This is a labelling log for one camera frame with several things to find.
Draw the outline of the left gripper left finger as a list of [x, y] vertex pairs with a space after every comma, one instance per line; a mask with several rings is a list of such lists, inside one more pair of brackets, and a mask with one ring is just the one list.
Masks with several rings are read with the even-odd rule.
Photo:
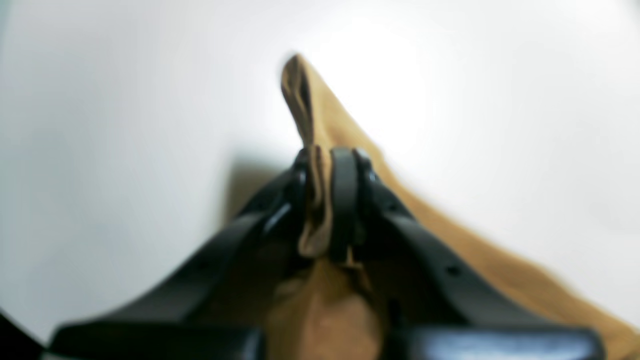
[[60, 326], [50, 360], [265, 360], [276, 287], [298, 253], [309, 156], [268, 182], [231, 222], [146, 294]]

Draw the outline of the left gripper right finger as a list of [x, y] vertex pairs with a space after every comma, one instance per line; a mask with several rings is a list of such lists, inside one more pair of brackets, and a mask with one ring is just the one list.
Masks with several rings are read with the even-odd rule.
[[382, 360], [603, 360], [589, 328], [517, 305], [434, 235], [362, 149], [330, 152], [335, 264], [362, 264], [387, 323]]

